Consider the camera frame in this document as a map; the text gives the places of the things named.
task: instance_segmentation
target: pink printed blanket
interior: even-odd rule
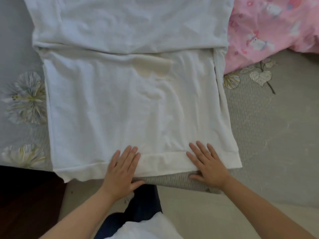
[[[319,53],[319,0],[235,0],[225,74],[285,48]]]

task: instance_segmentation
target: hand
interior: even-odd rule
[[[99,192],[102,192],[113,202],[127,196],[129,193],[145,184],[144,181],[132,183],[138,161],[141,157],[140,153],[136,153],[137,151],[137,147],[132,149],[131,146],[128,146],[120,158],[119,150],[117,150],[112,157]]]
[[[186,152],[186,155],[202,175],[192,174],[189,178],[223,190],[226,181],[231,177],[228,170],[219,159],[212,145],[207,144],[208,151],[201,142],[197,141],[196,144],[199,149],[194,144],[189,144],[196,156],[190,152]]]

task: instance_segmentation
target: person's leg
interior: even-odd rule
[[[126,222],[124,213],[113,213],[106,217],[94,239],[105,239],[113,236]]]
[[[141,222],[162,212],[156,185],[142,185],[134,191],[124,214],[127,221]]]

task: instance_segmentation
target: dark wooden floor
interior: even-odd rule
[[[0,238],[42,236],[58,220],[65,187],[55,173],[0,166]]]

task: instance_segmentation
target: person's right hand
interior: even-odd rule
[[[197,141],[196,144],[198,148],[192,143],[189,144],[195,156],[190,152],[186,152],[186,155],[202,175],[191,174],[189,178],[223,190],[226,181],[231,178],[231,175],[219,159],[212,145],[207,144],[208,151],[200,141]]]

